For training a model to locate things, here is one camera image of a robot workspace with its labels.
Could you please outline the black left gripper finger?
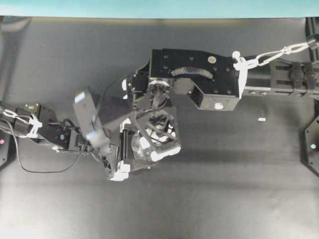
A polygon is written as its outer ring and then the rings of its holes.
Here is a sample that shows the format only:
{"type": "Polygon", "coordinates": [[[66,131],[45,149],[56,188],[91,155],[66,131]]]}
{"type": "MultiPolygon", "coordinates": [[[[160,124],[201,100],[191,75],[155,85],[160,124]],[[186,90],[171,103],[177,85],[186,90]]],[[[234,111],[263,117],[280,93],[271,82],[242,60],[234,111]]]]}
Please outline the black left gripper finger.
{"type": "Polygon", "coordinates": [[[128,152],[129,152],[129,131],[123,130],[120,133],[121,136],[121,160],[128,159],[128,152]]]}
{"type": "Polygon", "coordinates": [[[131,160],[130,161],[130,172],[137,172],[144,169],[151,168],[151,162],[143,160],[131,160]]]}

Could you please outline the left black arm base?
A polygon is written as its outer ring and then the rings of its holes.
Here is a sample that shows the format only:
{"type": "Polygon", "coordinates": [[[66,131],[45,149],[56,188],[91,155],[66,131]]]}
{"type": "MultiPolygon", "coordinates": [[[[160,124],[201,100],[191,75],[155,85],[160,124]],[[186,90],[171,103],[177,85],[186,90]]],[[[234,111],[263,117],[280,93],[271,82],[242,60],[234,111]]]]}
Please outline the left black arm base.
{"type": "Polygon", "coordinates": [[[0,169],[10,165],[16,156],[16,148],[13,136],[0,132],[0,169]]]}

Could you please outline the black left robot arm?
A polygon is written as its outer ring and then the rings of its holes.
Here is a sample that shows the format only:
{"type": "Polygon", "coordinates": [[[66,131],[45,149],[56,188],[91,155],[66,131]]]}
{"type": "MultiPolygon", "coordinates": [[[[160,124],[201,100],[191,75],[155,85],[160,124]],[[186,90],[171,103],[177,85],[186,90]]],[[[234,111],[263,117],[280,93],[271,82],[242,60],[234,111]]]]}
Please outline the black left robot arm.
{"type": "Polygon", "coordinates": [[[14,141],[26,138],[57,153],[76,154],[79,157],[91,155],[103,164],[106,178],[111,181],[123,181],[129,173],[149,169],[153,165],[152,162],[134,158],[130,146],[134,131],[128,123],[119,132],[119,142],[108,143],[107,151],[102,152],[99,148],[93,148],[70,119],[58,120],[55,111],[50,108],[40,104],[20,108],[1,103],[0,131],[12,135],[14,141]]]}

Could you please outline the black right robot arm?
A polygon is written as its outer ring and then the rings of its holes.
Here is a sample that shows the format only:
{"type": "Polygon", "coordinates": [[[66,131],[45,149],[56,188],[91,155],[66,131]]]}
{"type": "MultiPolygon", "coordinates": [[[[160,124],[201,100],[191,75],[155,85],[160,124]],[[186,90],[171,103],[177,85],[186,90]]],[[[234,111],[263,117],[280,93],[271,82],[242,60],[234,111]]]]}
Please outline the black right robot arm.
{"type": "Polygon", "coordinates": [[[318,99],[318,68],[282,58],[291,52],[285,48],[245,57],[235,51],[226,57],[200,50],[153,50],[147,64],[122,82],[134,112],[135,158],[157,162],[180,152],[170,93],[188,96],[200,110],[222,112],[234,110],[245,95],[318,99]]]}

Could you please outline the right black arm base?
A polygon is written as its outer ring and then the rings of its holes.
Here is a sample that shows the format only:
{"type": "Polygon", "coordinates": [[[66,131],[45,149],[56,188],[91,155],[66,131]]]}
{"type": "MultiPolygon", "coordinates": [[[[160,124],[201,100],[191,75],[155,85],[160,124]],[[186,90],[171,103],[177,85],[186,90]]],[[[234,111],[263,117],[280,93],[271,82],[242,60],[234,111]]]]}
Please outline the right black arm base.
{"type": "Polygon", "coordinates": [[[319,176],[319,117],[305,128],[303,134],[304,156],[302,164],[308,168],[315,176],[319,176]]]}

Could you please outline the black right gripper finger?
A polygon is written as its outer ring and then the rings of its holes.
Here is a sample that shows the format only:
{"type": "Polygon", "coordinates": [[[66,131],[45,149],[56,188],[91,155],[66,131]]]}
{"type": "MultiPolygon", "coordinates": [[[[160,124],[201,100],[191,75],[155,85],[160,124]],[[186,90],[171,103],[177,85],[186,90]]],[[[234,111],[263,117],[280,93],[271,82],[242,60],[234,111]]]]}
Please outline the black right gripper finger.
{"type": "Polygon", "coordinates": [[[142,156],[148,156],[152,152],[150,143],[145,137],[141,137],[138,141],[139,143],[139,154],[142,156]]]}

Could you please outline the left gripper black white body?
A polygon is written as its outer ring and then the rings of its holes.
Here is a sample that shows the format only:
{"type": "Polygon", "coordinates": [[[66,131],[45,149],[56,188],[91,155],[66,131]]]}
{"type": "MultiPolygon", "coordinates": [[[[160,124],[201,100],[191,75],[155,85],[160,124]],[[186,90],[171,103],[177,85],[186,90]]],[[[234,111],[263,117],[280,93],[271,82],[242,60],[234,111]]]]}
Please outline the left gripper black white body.
{"type": "Polygon", "coordinates": [[[122,121],[114,130],[105,130],[107,134],[106,145],[100,148],[102,162],[104,165],[105,178],[108,181],[124,181],[128,179],[130,164],[121,160],[121,136],[129,119],[122,121]]]}

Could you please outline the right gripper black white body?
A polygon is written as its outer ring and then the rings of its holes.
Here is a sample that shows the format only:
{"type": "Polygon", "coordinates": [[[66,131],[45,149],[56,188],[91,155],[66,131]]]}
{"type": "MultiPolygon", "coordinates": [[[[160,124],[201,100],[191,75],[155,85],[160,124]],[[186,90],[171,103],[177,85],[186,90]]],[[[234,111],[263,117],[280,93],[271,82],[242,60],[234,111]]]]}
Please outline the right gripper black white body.
{"type": "Polygon", "coordinates": [[[123,99],[133,109],[127,118],[131,123],[125,126],[130,144],[134,133],[139,131],[151,145],[153,161],[178,154],[181,143],[176,108],[169,98],[170,85],[161,80],[150,82],[147,77],[126,77],[122,80],[122,90],[123,99]]]}

